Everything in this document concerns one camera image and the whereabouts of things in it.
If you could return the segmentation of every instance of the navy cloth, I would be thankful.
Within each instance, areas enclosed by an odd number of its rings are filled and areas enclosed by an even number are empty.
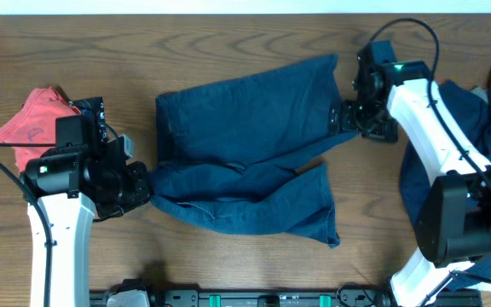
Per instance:
[[[295,170],[356,133],[329,133],[339,110],[335,55],[157,97],[153,205],[231,235],[287,232],[337,246],[319,165]]]
[[[491,161],[491,78],[488,102],[453,82],[446,82],[440,92],[448,110],[471,143]],[[430,191],[430,184],[419,156],[408,144],[401,167],[400,190],[411,222],[415,225],[420,209]],[[475,264],[468,270],[476,275],[491,277],[491,258]],[[457,290],[476,284],[476,281],[459,277],[448,287]]]

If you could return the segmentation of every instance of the pink fabric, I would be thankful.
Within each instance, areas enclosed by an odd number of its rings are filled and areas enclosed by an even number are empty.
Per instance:
[[[0,128],[0,142],[6,143],[55,143],[56,119],[80,114],[76,107],[69,107],[58,92],[35,89],[27,97],[24,107]],[[25,170],[27,161],[41,157],[49,148],[13,148],[16,166]]]

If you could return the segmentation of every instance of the wooden floor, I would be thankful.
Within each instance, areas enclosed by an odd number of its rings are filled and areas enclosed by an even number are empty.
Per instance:
[[[157,160],[154,98],[338,54],[343,97],[354,98],[357,52],[397,15],[9,16],[0,17],[0,126],[29,92],[59,84],[72,98],[103,96],[108,122],[136,143],[149,168]],[[423,15],[441,39],[436,79],[486,84],[491,15]],[[420,28],[385,33],[400,60],[426,59],[433,43]],[[406,137],[397,145],[360,139],[323,155],[337,202],[342,245],[334,250],[292,235],[230,236],[197,229],[145,205],[94,225],[90,287],[146,276],[162,287],[336,288],[379,284],[416,247],[397,189]],[[16,171],[11,149],[0,159]],[[26,203],[0,171],[0,306],[29,303],[32,240]],[[484,294],[491,306],[491,294]]]

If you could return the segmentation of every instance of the blue denim fabric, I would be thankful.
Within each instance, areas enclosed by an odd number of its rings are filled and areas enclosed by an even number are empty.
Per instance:
[[[153,205],[231,235],[287,232],[337,246],[320,165],[295,169],[356,133],[329,134],[335,55],[157,98]]]
[[[489,104],[471,92],[462,90],[453,82],[446,82],[441,86],[440,91],[444,103],[459,127],[479,152],[491,161],[491,79],[488,92]],[[425,169],[410,143],[402,162],[400,189],[408,216],[414,225],[429,193],[430,184]],[[468,271],[491,277],[491,258],[475,264]],[[476,283],[460,277],[448,287],[451,290],[457,290]]]

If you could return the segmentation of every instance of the dark blue fabric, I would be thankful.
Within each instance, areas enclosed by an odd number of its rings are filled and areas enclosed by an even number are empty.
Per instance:
[[[491,161],[491,79],[488,90],[489,104],[471,92],[462,90],[453,82],[446,82],[440,91],[444,103],[459,127],[479,152]],[[415,225],[429,193],[430,184],[419,156],[410,143],[401,167],[400,189],[408,216]],[[491,258],[475,264],[469,271],[491,277]],[[475,281],[460,277],[448,287],[457,290],[474,284]]]
[[[326,166],[295,172],[356,135],[329,135],[336,65],[327,55],[159,96],[152,203],[225,234],[287,232],[337,246]]]

